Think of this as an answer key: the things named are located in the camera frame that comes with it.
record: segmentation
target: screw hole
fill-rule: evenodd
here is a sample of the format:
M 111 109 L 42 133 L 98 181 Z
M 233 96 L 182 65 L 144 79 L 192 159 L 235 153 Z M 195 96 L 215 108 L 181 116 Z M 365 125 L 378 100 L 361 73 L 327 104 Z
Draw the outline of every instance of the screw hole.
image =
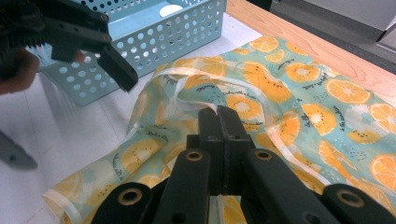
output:
M 183 213 L 175 213 L 172 215 L 172 223 L 186 223 L 187 217 Z
M 119 203 L 125 206 L 138 203 L 142 199 L 142 191 L 140 189 L 126 189 L 119 195 Z

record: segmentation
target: gray surface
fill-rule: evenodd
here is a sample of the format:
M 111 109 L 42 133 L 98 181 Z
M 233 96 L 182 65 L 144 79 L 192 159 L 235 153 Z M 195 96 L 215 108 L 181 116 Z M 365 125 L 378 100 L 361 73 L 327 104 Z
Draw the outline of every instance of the gray surface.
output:
M 271 12 L 364 60 L 396 74 L 396 54 L 380 48 L 382 31 L 302 0 L 273 3 Z

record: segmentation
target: light blue plastic basket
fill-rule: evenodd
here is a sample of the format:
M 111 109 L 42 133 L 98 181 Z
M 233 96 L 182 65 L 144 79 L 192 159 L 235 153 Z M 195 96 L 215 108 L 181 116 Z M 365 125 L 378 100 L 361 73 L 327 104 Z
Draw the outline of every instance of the light blue plastic basket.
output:
M 105 12 L 109 16 L 108 26 L 114 48 L 142 77 L 159 65 L 172 62 L 219 38 L 225 1 L 85 0 L 76 2 L 92 10 Z M 160 10 L 169 5 L 179 5 L 183 9 L 161 17 Z M 86 55 L 84 63 L 52 62 L 51 65 L 43 66 L 40 70 L 61 87 L 77 105 L 89 104 L 119 88 L 114 79 L 98 66 L 96 58 L 100 55 L 89 52 Z

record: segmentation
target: hand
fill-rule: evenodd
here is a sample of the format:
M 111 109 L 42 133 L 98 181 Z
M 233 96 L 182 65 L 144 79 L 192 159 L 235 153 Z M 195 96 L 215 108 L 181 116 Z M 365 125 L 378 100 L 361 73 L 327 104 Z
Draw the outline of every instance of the hand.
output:
M 75 61 L 82 63 L 84 59 L 85 55 L 78 51 Z M 18 66 L 15 76 L 0 81 L 0 95 L 24 91 L 32 85 L 35 79 L 35 73 L 39 66 L 39 60 L 35 55 L 24 48 L 18 49 L 15 53 L 15 64 Z

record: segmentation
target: wooden table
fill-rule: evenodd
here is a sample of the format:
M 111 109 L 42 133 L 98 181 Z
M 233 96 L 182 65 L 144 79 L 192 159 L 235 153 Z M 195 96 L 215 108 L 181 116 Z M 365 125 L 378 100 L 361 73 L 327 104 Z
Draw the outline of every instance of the wooden table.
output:
M 284 38 L 316 60 L 396 106 L 396 75 L 351 54 L 246 0 L 228 0 L 227 13 L 262 35 Z

